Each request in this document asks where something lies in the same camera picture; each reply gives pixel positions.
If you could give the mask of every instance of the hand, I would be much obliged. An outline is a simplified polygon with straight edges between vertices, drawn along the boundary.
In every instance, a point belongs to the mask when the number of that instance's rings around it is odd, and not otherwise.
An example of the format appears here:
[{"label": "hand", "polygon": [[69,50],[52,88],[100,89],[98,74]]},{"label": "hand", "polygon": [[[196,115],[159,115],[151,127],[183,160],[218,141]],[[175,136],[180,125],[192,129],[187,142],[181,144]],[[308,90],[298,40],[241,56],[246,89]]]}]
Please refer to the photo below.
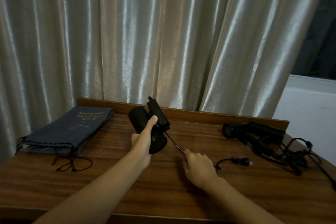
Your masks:
[{"label": "hand", "polygon": [[188,161],[183,161],[185,175],[195,186],[206,190],[210,181],[218,177],[212,161],[207,155],[195,154],[188,149],[184,153]]},{"label": "hand", "polygon": [[151,132],[153,126],[157,123],[157,116],[153,115],[147,122],[147,126],[140,134],[132,134],[132,150],[135,152],[143,161],[145,168],[148,167],[151,156],[149,154],[149,148],[151,146]]}]

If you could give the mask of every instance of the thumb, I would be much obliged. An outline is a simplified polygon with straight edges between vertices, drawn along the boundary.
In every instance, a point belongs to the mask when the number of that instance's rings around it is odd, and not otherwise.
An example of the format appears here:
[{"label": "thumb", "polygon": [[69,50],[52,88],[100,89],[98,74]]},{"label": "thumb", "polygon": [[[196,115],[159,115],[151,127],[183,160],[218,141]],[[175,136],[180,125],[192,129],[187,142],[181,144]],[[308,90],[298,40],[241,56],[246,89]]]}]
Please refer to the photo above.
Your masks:
[{"label": "thumb", "polygon": [[144,130],[150,132],[150,131],[152,130],[153,126],[157,123],[157,121],[158,121],[157,116],[156,116],[156,115],[153,115],[153,116],[148,120],[147,125],[146,125],[146,127],[145,127]]},{"label": "thumb", "polygon": [[188,175],[189,173],[189,166],[188,166],[188,163],[185,162],[185,161],[182,161],[182,165],[183,165],[183,169],[185,171],[185,175]]}]

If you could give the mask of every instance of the forearm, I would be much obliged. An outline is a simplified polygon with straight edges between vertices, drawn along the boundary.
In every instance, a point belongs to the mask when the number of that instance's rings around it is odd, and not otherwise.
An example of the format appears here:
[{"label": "forearm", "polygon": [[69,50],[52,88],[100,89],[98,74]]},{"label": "forearm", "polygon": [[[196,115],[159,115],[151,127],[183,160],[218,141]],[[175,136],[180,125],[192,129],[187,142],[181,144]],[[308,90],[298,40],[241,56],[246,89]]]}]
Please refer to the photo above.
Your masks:
[{"label": "forearm", "polygon": [[140,154],[129,152],[103,175],[36,221],[41,223],[105,223],[145,168]]},{"label": "forearm", "polygon": [[283,223],[243,196],[221,177],[210,181],[205,191],[223,208],[231,212],[240,224]]}]

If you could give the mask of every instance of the person's left hand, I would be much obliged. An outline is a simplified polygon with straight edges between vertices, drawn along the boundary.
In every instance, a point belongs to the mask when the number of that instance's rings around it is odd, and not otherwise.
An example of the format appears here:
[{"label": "person's left hand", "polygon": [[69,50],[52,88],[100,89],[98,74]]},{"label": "person's left hand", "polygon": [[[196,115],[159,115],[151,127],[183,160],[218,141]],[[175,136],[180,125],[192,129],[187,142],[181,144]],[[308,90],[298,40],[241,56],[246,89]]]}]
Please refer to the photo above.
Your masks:
[{"label": "person's left hand", "polygon": [[152,155],[149,154],[149,148],[151,146],[151,132],[157,121],[157,116],[152,116],[147,122],[147,126],[140,134],[132,134],[132,151],[143,159],[145,167],[147,167],[151,161]]}]

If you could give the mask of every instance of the brown tabletop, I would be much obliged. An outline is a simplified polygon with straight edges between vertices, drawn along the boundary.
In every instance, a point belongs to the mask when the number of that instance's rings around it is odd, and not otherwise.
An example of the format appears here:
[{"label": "brown tabletop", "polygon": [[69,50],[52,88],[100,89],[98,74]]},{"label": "brown tabletop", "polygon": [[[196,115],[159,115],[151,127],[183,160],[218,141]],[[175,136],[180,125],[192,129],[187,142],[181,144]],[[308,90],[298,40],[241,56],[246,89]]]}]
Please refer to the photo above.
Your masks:
[{"label": "brown tabletop", "polygon": [[[129,151],[134,129],[127,112],[135,105],[86,99],[79,99],[78,104],[111,106],[116,111],[83,150],[82,155],[89,157],[93,166],[77,173],[56,172],[61,160],[57,166],[52,166],[54,155],[19,153],[0,166],[0,218],[38,218],[101,175]],[[304,171],[300,177],[295,176],[284,167],[257,157],[238,140],[226,139],[220,125],[233,120],[254,120],[284,129],[288,126],[287,121],[163,110],[171,121],[169,135],[182,149],[207,154],[214,163],[230,157],[250,158],[253,166],[225,162],[218,174],[280,220],[287,223],[336,223],[336,192],[317,167]],[[152,156],[150,166],[117,206],[112,218],[121,220],[122,216],[124,221],[137,216],[170,217],[175,223],[177,219],[185,222],[232,221],[203,191],[185,178],[181,164],[183,158],[168,141],[162,151]],[[76,168],[87,165],[85,160],[75,161]],[[323,166],[336,177],[333,165],[324,160]]]}]

